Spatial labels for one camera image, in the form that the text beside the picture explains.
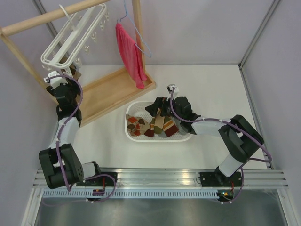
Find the argyle patterned sock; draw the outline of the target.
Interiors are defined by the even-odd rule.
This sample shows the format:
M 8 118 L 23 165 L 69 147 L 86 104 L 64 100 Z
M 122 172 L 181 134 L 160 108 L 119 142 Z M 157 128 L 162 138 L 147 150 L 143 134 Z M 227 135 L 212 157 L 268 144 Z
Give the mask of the argyle patterned sock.
M 62 69 L 61 72 L 74 78 L 76 81 L 78 81 L 81 77 L 81 73 L 77 70 L 77 67 L 74 64 L 71 64 L 68 68 Z
M 141 136 L 150 129 L 150 124 L 142 117 L 126 114 L 126 129 L 131 136 Z

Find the beige striped sock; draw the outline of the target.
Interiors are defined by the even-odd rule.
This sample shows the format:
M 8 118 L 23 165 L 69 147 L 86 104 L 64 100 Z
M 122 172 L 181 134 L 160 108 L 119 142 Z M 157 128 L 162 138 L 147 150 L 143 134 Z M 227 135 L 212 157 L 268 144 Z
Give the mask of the beige striped sock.
M 160 110 L 158 114 L 152 118 L 150 122 L 150 127 L 144 133 L 147 137 L 154 137 L 155 134 L 160 134 L 163 131 L 164 117 L 160 116 Z
M 162 129 L 167 137 L 171 137 L 179 131 L 174 121 L 168 116 L 164 117 L 164 124 Z

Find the grey sock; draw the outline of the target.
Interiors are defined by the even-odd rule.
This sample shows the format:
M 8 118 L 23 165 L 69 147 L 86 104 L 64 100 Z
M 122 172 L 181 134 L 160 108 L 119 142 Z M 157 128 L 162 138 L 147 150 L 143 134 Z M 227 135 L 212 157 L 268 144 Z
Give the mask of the grey sock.
M 158 136 L 161 138 L 167 138 L 165 132 L 163 132 L 163 131 L 160 134 L 158 134 Z
M 181 125 L 177 125 L 177 128 L 178 128 L 178 133 L 181 135 L 181 136 L 185 136 L 187 135 L 188 133 L 183 129 L 183 127 Z

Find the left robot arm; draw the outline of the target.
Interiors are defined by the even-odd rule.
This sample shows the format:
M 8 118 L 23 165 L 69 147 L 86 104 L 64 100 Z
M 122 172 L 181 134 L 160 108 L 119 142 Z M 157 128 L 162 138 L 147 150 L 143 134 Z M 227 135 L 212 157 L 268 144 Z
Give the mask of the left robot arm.
M 65 75 L 46 77 L 47 91 L 58 102 L 57 130 L 50 146 L 39 152 L 39 161 L 50 189 L 66 187 L 86 180 L 93 186 L 103 181 L 103 175 L 95 161 L 82 164 L 73 148 L 75 135 L 82 122 L 79 108 L 83 90 L 77 80 Z

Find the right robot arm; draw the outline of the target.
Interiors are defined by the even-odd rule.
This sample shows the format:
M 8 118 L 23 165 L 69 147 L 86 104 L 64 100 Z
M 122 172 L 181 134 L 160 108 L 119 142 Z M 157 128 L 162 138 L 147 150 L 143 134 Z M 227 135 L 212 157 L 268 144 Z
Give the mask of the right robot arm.
M 158 97 L 145 110 L 151 116 L 174 118 L 185 133 L 222 138 L 229 154 L 214 171 L 216 183 L 222 186 L 227 185 L 232 175 L 259 149 L 259 145 L 264 144 L 262 136 L 242 115 L 225 120 L 204 119 L 193 112 L 186 97 L 177 97 L 173 101 Z

